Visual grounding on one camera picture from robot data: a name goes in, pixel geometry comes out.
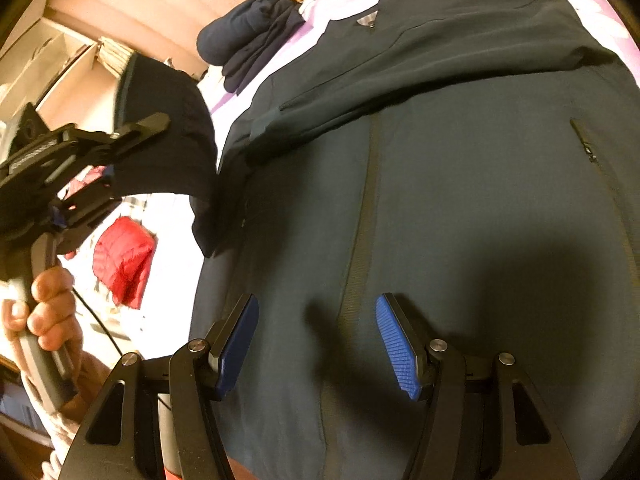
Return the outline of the person's left hand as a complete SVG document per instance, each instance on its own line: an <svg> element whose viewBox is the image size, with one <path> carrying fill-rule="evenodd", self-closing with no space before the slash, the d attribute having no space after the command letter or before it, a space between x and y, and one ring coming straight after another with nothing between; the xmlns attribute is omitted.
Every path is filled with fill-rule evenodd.
<svg viewBox="0 0 640 480"><path fill-rule="evenodd" d="M28 330L37 337L44 351L58 351L65 347L72 363L73 382L80 372L82 333L76 318L73 295L74 278L62 266L54 266L40 273L32 282L32 296L36 306L30 310L24 301L3 299L1 321L4 336L12 351L17 368L28 373L24 352L18 335Z"/></svg>

